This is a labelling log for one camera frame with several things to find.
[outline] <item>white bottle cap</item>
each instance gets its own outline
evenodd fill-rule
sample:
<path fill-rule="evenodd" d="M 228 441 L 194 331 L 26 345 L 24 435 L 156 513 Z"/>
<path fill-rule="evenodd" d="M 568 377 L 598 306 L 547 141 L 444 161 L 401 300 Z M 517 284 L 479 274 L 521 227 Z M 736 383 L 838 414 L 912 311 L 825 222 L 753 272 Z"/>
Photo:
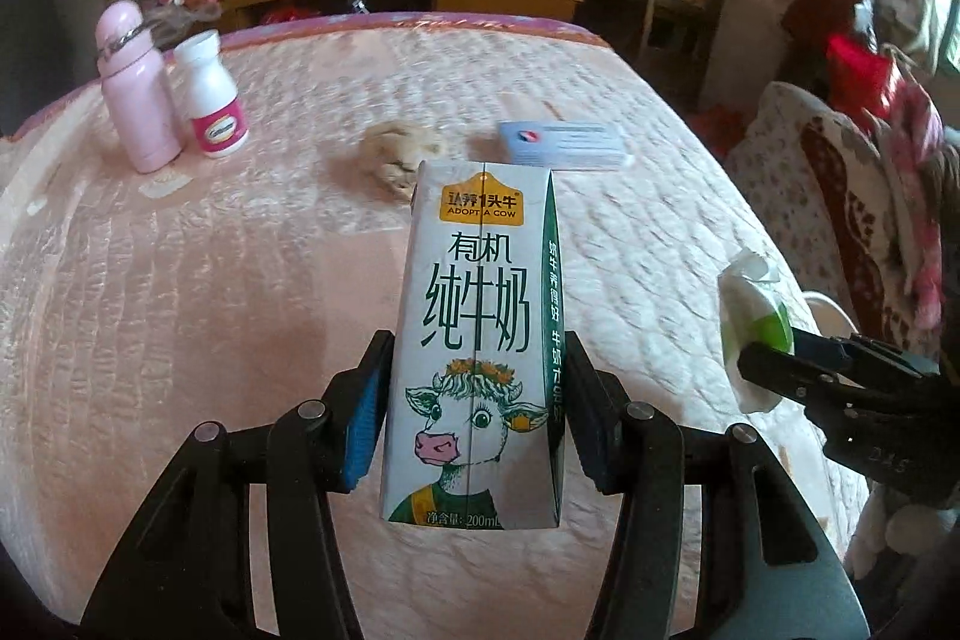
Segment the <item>white bottle cap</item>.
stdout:
<path fill-rule="evenodd" d="M 220 54 L 220 35 L 217 31 L 204 31 L 184 40 L 174 49 L 176 63 L 189 66 L 197 61 L 208 61 Z"/>

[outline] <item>bottle label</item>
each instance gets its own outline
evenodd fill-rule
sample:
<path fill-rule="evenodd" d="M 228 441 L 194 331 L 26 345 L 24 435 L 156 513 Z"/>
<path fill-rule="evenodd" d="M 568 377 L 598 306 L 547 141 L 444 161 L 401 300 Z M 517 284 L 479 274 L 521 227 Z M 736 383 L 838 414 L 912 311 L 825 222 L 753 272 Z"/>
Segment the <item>bottle label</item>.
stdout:
<path fill-rule="evenodd" d="M 193 132 L 205 153 L 226 150 L 235 145 L 247 133 L 247 121 L 240 108 L 240 101 L 234 98 L 221 110 L 205 118 L 193 119 Z"/>

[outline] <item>cow illustration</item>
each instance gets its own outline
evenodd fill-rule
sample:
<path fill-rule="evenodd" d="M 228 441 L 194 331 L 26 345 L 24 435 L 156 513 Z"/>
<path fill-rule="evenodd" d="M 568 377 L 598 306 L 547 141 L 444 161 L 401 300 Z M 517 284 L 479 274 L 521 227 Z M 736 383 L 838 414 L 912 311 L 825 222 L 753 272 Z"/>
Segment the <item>cow illustration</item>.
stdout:
<path fill-rule="evenodd" d="M 510 429 L 532 432 L 546 408 L 517 402 L 523 384 L 514 370 L 491 362 L 453 360 L 430 386 L 407 389 L 407 402 L 427 423 L 414 439 L 414 454 L 440 467 L 440 477 L 414 491 L 390 516 L 416 525 L 502 528 L 490 486 Z"/>

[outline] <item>mattress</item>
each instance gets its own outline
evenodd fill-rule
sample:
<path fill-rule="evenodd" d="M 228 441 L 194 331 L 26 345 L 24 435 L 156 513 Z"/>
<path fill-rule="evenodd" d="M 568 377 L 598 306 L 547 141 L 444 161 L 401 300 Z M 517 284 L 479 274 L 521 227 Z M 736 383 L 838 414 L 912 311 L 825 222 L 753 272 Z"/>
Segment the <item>mattress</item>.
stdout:
<path fill-rule="evenodd" d="M 627 170 L 555 177 L 568 328 L 680 423 L 749 418 L 846 547 L 863 480 L 824 459 L 798 405 L 738 413 L 721 360 L 716 277 L 741 248 L 779 265 L 812 330 L 800 290 L 723 170 L 611 49 L 542 20 L 373 15 L 244 32 L 224 63 L 253 129 L 229 158 L 188 150 L 136 175 L 95 85 L 0 142 L 0 539 L 56 613 L 80 618 L 200 421 L 275 420 L 395 327 L 409 207 L 356 159 L 363 130 L 390 119 L 479 160 L 496 159 L 501 119 L 616 126 Z M 379 478 L 378 449 L 370 477 L 332 499 L 367 637 L 583 636 L 619 501 L 594 490 L 569 437 L 558 530 L 387 524 Z M 254 492 L 251 569 L 258 623 L 275 629 L 263 504 Z M 689 490 L 675 629 L 693 620 L 698 523 Z"/>

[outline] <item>white milk carton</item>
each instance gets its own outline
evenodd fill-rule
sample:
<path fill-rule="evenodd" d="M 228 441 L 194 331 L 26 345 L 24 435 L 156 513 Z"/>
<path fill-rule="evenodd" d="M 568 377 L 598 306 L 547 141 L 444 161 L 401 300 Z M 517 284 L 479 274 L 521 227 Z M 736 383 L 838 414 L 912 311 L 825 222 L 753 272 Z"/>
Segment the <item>white milk carton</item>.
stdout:
<path fill-rule="evenodd" d="M 550 170 L 421 164 L 387 410 L 384 518 L 559 525 L 562 290 Z"/>

